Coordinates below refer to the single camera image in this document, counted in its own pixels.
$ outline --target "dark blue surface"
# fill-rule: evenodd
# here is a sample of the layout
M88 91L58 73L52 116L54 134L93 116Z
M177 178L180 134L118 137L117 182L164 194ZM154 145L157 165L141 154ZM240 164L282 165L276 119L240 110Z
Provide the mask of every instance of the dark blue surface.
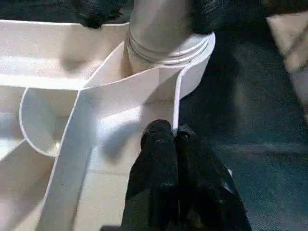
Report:
M199 87L181 101L189 124L228 168L253 230L308 230L308 135L266 22L216 33Z

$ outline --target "cylindrical pipe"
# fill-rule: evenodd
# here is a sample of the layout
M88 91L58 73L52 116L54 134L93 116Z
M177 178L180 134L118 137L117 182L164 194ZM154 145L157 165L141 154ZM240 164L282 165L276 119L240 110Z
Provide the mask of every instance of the cylindrical pipe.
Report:
M156 64L183 64L206 48L208 36L191 31L191 0L135 0L129 42Z

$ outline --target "white molded tray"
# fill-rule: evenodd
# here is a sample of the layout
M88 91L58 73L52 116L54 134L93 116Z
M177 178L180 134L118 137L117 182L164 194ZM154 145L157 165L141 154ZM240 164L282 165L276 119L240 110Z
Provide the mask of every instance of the white molded tray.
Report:
M212 34L190 63L154 65L128 26L0 20L0 230L120 224L144 128L166 119L176 131L215 45Z

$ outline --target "gloved finger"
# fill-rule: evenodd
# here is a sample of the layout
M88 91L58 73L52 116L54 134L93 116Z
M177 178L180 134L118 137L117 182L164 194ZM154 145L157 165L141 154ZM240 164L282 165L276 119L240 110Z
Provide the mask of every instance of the gloved finger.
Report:
M177 153L166 120L150 123L131 168L122 226L163 228L178 219Z
M217 230L251 230L232 177L204 139L189 127L176 137L180 221Z

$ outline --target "gloved hand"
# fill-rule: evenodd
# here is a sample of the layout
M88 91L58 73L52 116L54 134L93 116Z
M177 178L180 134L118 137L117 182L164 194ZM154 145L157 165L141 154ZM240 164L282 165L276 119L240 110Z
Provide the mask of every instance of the gloved hand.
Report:
M269 16L260 0L192 0L192 6L192 30L198 34L250 25Z
M107 20L118 17L128 0L69 0L78 21L85 27L98 29Z
M249 231L233 180L206 142L188 127L174 140L165 120L141 139L125 200L122 228Z
M273 14L308 10L307 0L192 0L192 30L208 34L228 26L257 25Z

